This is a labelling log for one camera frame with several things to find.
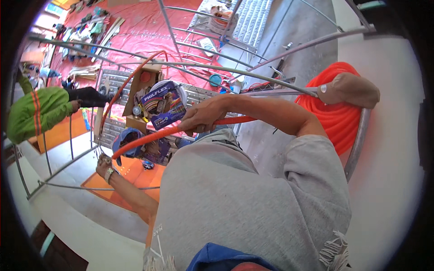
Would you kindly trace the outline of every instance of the floor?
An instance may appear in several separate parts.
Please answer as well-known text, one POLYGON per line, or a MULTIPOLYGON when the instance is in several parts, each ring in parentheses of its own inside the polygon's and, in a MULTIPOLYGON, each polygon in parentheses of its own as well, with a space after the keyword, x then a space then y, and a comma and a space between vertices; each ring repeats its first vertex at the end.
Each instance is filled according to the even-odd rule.
MULTIPOLYGON (((309 2, 334 20, 331 0, 309 2)), ((283 52, 285 49, 282 46, 289 42, 293 42, 296 46, 299 43, 332 32, 335 32, 335 27, 303 2, 299 0, 274 0, 258 51, 269 58, 283 52)), ((311 78, 336 60, 337 42, 331 41, 291 55, 286 61, 283 72, 288 78, 296 77, 295 85, 304 86, 311 78)), ((253 58, 251 64, 257 64, 257 59, 253 58)), ((273 71, 268 67, 262 67, 255 72, 271 76, 273 71)), ((283 163, 285 161, 282 150, 292 139, 292 136, 280 131, 273 135, 273 131, 274 128, 270 125, 255 121, 241 126, 238 139, 241 147, 252 158, 260 174, 281 177, 283 176, 283 163)), ((75 157, 89 149, 90 134, 87 133, 74 138, 73 147, 75 157)), ((35 153, 32 146, 26 142, 21 144, 20 148, 38 175, 43 180, 49 177, 45 155, 35 153)), ((48 155, 51 169, 55 172, 71 159, 69 142, 49 150, 48 155)), ((94 173, 95 165, 96 154, 90 152, 53 178, 51 182, 79 186, 94 173)), ((135 213, 110 204, 88 191, 57 187, 50 187, 50 190, 55 191, 75 210, 103 227, 130 239, 139 242, 145 241, 148 227, 135 213)))
MULTIPOLYGON (((332 20, 335 20, 330 0, 309 1, 332 20)), ((299 0, 274 0, 270 10, 264 34, 258 48, 259 54, 269 59, 285 51, 283 46, 292 42, 292 46, 336 32, 334 25, 320 16, 311 7, 299 0)), ((295 85, 304 87, 327 66, 337 61, 337 41, 330 41, 289 55, 285 61, 283 74, 287 78, 295 77, 295 85)), ((257 65, 259 58, 253 58, 251 65, 257 65)), ((279 60, 271 63, 277 66, 279 60)), ((271 76, 269 65, 258 68, 254 73, 271 76)), ((263 82, 251 79, 249 84, 263 82)), ((296 96, 280 96, 295 99, 296 96)), ((293 139, 281 131, 273 134, 275 128, 262 121, 253 121, 241 125, 238 141, 242 149, 250 156, 259 174, 283 177, 285 146, 293 139)))

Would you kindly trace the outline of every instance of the orange hose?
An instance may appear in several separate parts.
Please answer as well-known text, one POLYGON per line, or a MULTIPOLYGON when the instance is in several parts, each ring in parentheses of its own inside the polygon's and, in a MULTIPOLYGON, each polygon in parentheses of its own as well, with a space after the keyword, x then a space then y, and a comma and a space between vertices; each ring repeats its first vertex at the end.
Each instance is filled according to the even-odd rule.
MULTIPOLYGON (((350 64, 336 62, 318 74, 306 87, 329 83, 342 72, 360 76, 350 64)), ((325 105, 320 99, 309 95, 299 95, 295 102, 318 118, 338 155, 343 154, 353 145, 362 110, 360 107, 344 102, 325 105)))
MULTIPOLYGON (((233 117, 233 118, 224 118, 222 120, 216 120, 214 122, 215 125, 223 125, 223 124, 236 124, 236 123, 243 123, 243 122, 249 122, 249 121, 255 121, 255 118, 249 117, 249 116, 241 116, 241 117, 233 117)), ((154 140, 160 139, 162 137, 166 137, 168 135, 171 134, 175 134, 175 133, 179 133, 182 130, 178 128, 178 126, 176 127, 169 127, 169 128, 165 128, 161 131, 152 133, 152 134, 148 134, 144 137, 141 137, 139 139, 134 140, 133 142, 130 142, 126 145, 124 145, 122 148, 120 148, 119 150, 117 150, 112 158, 113 159, 117 159, 118 157, 120 157, 123 153, 125 153, 126 151, 132 149, 132 148, 136 148, 139 147, 141 145, 144 145, 146 143, 152 142, 154 140)))
POLYGON ((122 86, 118 89, 118 92, 116 92, 115 96, 113 97, 113 99, 110 101, 110 103, 108 104, 108 108, 105 111, 102 120, 101 120, 101 126, 99 127, 99 133, 102 133, 102 127, 104 126, 105 123, 105 119, 107 118, 108 113, 110 112, 113 104, 115 103, 115 101, 118 99, 119 94, 122 92, 122 90, 124 89, 124 87, 128 84, 128 82, 130 82, 131 78, 133 78, 133 76, 140 71, 140 69, 149 61, 151 61, 154 57, 158 56, 159 54, 166 54, 166 59, 167 59, 167 53, 164 50, 158 51, 155 54, 151 55, 147 60, 145 60, 142 64, 140 64, 136 70, 128 77, 127 80, 125 80, 125 82, 122 84, 122 86))

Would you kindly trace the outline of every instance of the reflective stripe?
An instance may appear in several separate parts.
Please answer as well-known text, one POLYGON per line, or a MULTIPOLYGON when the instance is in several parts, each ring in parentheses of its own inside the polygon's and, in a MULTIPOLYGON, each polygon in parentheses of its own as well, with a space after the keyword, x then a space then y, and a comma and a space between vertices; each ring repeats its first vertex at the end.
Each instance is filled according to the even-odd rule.
POLYGON ((41 134, 41 130, 40 130, 40 122, 39 122, 39 100, 37 99, 37 95, 36 92, 31 92, 32 95, 32 99, 33 99, 33 105, 35 106, 35 114, 33 115, 33 120, 35 122, 35 134, 36 135, 40 135, 41 134))

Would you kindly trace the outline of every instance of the black pants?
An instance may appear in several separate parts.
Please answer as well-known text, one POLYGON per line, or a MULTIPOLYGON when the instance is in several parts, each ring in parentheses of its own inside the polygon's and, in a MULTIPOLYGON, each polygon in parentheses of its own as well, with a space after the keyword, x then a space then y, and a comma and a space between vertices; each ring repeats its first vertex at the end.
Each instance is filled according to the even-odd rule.
POLYGON ((83 100, 81 107, 105 107, 112 99, 109 95, 103 95, 93 87, 66 89, 69 94, 69 101, 83 100))

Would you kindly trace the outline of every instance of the hand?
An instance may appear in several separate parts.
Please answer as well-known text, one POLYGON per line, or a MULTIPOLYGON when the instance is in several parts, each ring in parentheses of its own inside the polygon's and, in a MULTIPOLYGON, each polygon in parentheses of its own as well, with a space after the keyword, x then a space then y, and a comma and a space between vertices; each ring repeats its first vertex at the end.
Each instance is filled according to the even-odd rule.
POLYGON ((96 166, 96 173, 102 178, 105 178, 105 174, 109 168, 113 167, 112 159, 105 154, 101 154, 98 159, 98 165, 96 166))
POLYGON ((213 122, 223 119, 227 113, 227 98, 231 94, 221 94, 195 104, 187 110, 178 127, 188 136, 215 129, 213 122))
POLYGON ((70 101, 70 103, 72 104, 72 112, 73 113, 75 113, 75 112, 77 112, 79 110, 82 102, 83 102, 82 100, 73 100, 73 101, 70 101))

